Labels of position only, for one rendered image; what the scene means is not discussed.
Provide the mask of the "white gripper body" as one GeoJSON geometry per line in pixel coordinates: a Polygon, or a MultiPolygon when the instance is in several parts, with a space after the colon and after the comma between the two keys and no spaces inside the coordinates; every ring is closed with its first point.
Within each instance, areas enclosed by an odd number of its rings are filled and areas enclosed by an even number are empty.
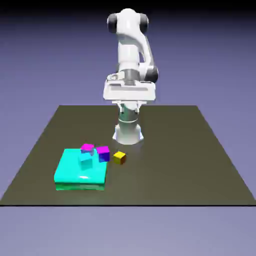
{"type": "Polygon", "coordinates": [[[103,98],[107,101],[154,101],[156,85],[153,82],[135,81],[135,85],[125,85],[124,80],[106,80],[103,98]]]}

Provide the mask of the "small magenta cube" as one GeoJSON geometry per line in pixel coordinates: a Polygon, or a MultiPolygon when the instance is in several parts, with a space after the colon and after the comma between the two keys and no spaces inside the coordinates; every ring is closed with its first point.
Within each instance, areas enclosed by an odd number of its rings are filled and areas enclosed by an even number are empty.
{"type": "Polygon", "coordinates": [[[110,150],[108,146],[99,146],[96,148],[96,151],[100,163],[110,161],[110,150]]]}
{"type": "Polygon", "coordinates": [[[94,144],[91,143],[84,143],[81,147],[80,147],[80,151],[82,154],[90,154],[91,156],[94,155],[94,144]]]}

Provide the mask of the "small yellow cube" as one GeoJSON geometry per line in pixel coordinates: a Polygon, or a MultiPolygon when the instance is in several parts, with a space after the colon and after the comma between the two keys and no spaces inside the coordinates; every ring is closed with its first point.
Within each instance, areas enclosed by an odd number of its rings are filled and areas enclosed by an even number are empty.
{"type": "Polygon", "coordinates": [[[126,161],[126,156],[127,154],[121,151],[117,151],[114,155],[113,155],[113,161],[116,164],[122,165],[125,161],[126,161]]]}

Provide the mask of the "small cyan cube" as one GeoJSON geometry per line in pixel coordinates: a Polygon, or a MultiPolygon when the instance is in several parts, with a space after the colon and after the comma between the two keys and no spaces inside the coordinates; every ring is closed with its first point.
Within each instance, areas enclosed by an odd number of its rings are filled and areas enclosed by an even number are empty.
{"type": "Polygon", "coordinates": [[[82,170],[90,169],[93,166],[93,157],[90,153],[81,153],[78,157],[78,162],[82,170]]]}

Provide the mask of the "large cyan box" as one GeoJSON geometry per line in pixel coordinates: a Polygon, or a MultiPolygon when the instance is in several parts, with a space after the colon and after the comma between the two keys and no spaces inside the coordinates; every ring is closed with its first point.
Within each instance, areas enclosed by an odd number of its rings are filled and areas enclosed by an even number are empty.
{"type": "Polygon", "coordinates": [[[54,174],[56,190],[105,189],[107,162],[99,162],[96,150],[92,155],[92,168],[82,170],[79,164],[79,148],[64,149],[54,174]]]}

